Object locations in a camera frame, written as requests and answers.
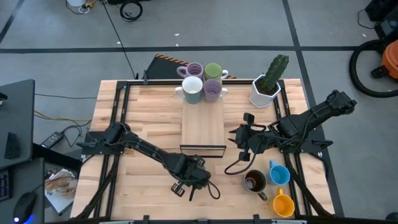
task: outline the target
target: wooden table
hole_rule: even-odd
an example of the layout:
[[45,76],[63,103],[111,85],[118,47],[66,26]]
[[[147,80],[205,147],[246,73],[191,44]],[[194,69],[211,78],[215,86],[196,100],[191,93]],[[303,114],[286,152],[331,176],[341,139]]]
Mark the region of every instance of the wooden table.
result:
[[[101,82],[91,124],[92,131],[103,131],[109,125],[116,82],[116,80]],[[307,103],[300,80],[286,79],[285,85],[292,114],[306,111]],[[270,124],[276,120],[273,105],[256,109],[250,104],[250,85],[224,87],[229,90],[229,94],[224,97],[225,138],[234,137],[228,131],[244,123],[245,112],[254,114],[257,124]],[[180,152],[182,99],[174,94],[174,88],[175,86],[168,85],[132,86],[126,123],[142,139],[166,151]],[[170,191],[175,179],[161,164],[133,149],[127,149],[119,163],[112,220],[142,220],[144,215],[150,215],[151,220],[252,219],[254,214],[259,214],[260,218],[280,218],[271,210],[269,206],[271,200],[263,202],[257,195],[245,190],[242,185],[243,174],[235,176],[224,174],[225,167],[238,158],[240,151],[232,142],[227,140],[225,143],[227,149],[224,158],[205,159],[206,170],[211,172],[211,181],[220,189],[221,198],[214,200],[207,189],[202,189],[195,192],[192,202],[188,201],[190,189],[186,188],[187,192],[181,198]],[[322,163],[308,154],[302,154],[301,158],[308,188],[324,208],[333,213]],[[251,168],[266,173],[269,170],[270,159],[284,164],[282,154],[273,148],[259,154]],[[96,192],[102,161],[103,156],[95,156],[81,168],[71,217],[78,215]],[[246,166],[247,162],[240,162],[235,169]],[[290,194],[288,185],[282,188],[284,192]],[[296,189],[300,212],[304,214],[302,194],[298,187]],[[275,197],[276,190],[276,185],[268,184],[265,192],[272,198]],[[107,198],[106,191],[101,215],[104,215]]]

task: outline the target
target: mug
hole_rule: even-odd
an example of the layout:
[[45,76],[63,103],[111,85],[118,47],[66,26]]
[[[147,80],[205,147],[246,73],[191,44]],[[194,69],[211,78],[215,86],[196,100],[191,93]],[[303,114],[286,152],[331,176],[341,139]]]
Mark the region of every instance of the mug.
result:
[[267,178],[258,170],[250,170],[243,177],[243,185],[252,193],[257,194],[264,201],[268,200],[267,195],[263,192],[267,185]]
[[281,188],[277,189],[276,197],[273,199],[271,207],[280,217],[290,217],[294,213],[294,202]]
[[267,177],[270,184],[285,185],[290,181],[290,172],[285,166],[278,165],[271,159],[269,161],[269,173]]
[[196,62],[189,63],[186,67],[185,66],[178,67],[177,74],[179,74],[182,78],[193,76],[203,79],[203,67],[202,65]]
[[221,80],[222,76],[228,76],[228,71],[223,70],[220,64],[211,62],[205,66],[205,80]]
[[203,82],[198,77],[188,77],[182,81],[182,86],[176,87],[175,93],[190,104],[199,103]]
[[203,85],[205,91],[205,99],[210,103],[214,103],[220,97],[224,97],[228,94],[228,90],[221,86],[218,80],[207,80]]

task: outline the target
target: computer mouse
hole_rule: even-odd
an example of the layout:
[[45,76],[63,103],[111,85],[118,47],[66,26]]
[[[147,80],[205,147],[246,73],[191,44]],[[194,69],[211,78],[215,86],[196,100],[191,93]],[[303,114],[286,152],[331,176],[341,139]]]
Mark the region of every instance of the computer mouse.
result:
[[24,193],[14,207],[13,219],[16,224],[25,223],[32,214],[36,201],[36,193]]

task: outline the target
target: plant pot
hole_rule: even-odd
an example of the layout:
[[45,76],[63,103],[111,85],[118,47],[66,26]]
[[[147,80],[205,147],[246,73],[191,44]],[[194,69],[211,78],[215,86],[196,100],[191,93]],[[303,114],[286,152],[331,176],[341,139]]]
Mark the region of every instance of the plant pot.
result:
[[269,106],[272,103],[272,101],[274,100],[274,98],[276,97],[276,95],[278,95],[278,93],[280,92],[280,86],[278,83],[276,83],[277,90],[275,91],[275,93],[273,95],[270,96],[270,95],[260,93],[257,90],[256,82],[259,79],[262,79],[263,77],[265,77],[265,75],[260,75],[251,84],[250,103],[253,104],[253,106],[255,106],[256,108],[265,108],[265,107]]

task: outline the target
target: yellow mug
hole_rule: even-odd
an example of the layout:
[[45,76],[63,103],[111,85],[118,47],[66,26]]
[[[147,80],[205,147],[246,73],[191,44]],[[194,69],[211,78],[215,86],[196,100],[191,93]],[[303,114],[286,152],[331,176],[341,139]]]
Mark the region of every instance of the yellow mug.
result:
[[276,197],[272,200],[272,208],[281,217],[290,217],[294,213],[293,200],[281,188],[278,188]]

